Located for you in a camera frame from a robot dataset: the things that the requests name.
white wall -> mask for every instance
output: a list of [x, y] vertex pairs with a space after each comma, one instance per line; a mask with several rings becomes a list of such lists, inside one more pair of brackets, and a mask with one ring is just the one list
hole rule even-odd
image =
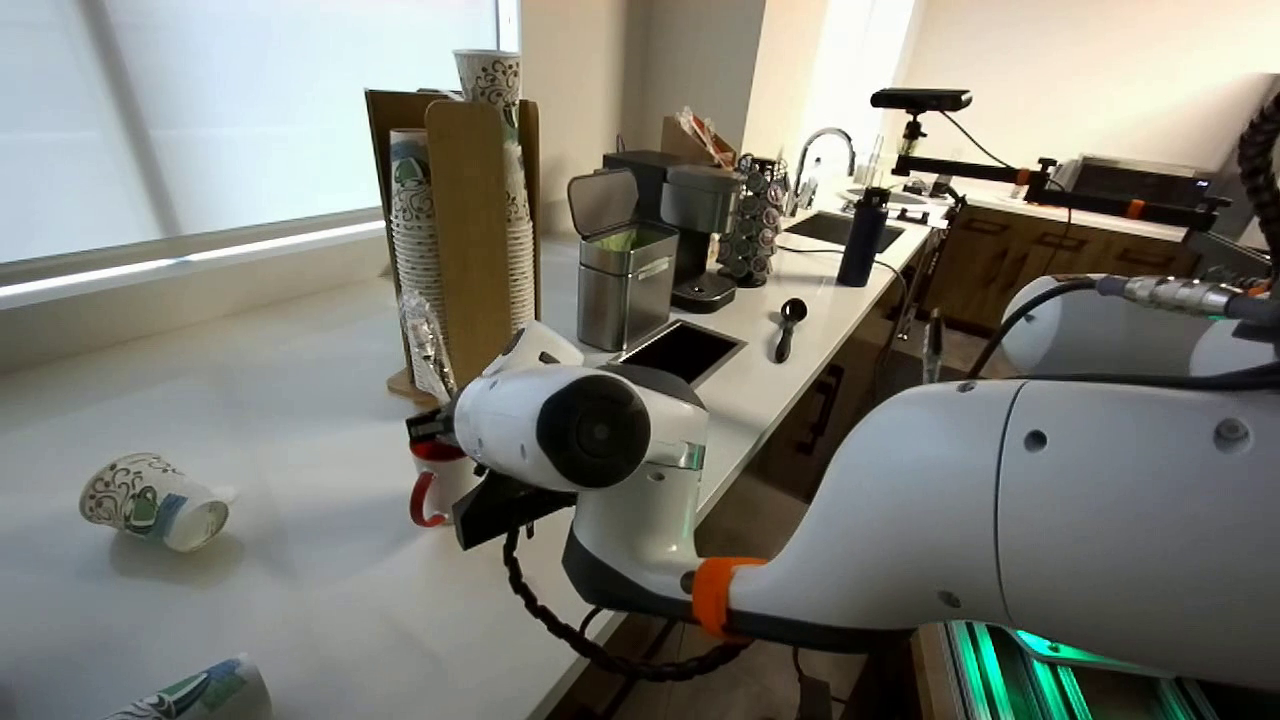
[[[909, 83], [973, 88], [967, 123], [1013, 164], [1128, 158], [1219, 170], [1280, 71], [1277, 0], [927, 0]], [[927, 158], [974, 158], [944, 121]]]
[[545, 118], [538, 226], [564, 236], [564, 187], [601, 170], [624, 123], [628, 0], [524, 0], [524, 96]]
[[[798, 148], [819, 129], [852, 133], [858, 164], [878, 143], [888, 121], [867, 101], [892, 83], [911, 45], [921, 0], [769, 0], [757, 54], [747, 148], [780, 151], [791, 171]], [[842, 148], [817, 143], [812, 158], [841, 151], [819, 175], [842, 175]]]
[[624, 141], [654, 148], [661, 121], [694, 107], [742, 143], [765, 0], [628, 0]]

kitchen counter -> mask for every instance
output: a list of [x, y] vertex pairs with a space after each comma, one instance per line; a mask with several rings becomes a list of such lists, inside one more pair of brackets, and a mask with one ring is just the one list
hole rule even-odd
[[[700, 327], [742, 339], [704, 386], [704, 513], [852, 337], [927, 229], [909, 229], [867, 289], [834, 289], [841, 253], [784, 236], [777, 275]], [[573, 337], [576, 245], [545, 245], [545, 316]], [[807, 299], [773, 365], [789, 297]], [[0, 717], [113, 717], [218, 660], [263, 669], [276, 717], [535, 717], [581, 660], [507, 592], [498, 550], [458, 552], [407, 524], [410, 404], [392, 289], [371, 279], [188, 334], [0, 377]], [[85, 524], [85, 481], [161, 451], [235, 493], [195, 556]], [[581, 622], [561, 572], [569, 513], [518, 550], [527, 586]]]

black base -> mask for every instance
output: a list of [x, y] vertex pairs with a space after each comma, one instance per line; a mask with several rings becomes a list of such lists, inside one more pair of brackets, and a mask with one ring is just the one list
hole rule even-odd
[[684, 286], [675, 286], [670, 303], [684, 312], [715, 312], [732, 303], [736, 286], [729, 275], [704, 272]]

black handle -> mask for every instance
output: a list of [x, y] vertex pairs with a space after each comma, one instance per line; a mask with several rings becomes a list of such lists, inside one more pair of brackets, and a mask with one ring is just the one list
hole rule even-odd
[[797, 326], [784, 326], [784, 337], [780, 337], [777, 348], [773, 348], [773, 362], [777, 362], [777, 365], [784, 365], [784, 362], [791, 358], [791, 327], [797, 327]]

coffee machine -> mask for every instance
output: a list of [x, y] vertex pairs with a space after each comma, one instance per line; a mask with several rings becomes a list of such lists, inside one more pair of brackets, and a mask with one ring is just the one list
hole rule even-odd
[[666, 151], [610, 151], [602, 170], [628, 170], [638, 184], [637, 219], [675, 233], [670, 303], [684, 312], [715, 312], [736, 286], [709, 272], [713, 241], [732, 226], [742, 181], [723, 170], [684, 164]]

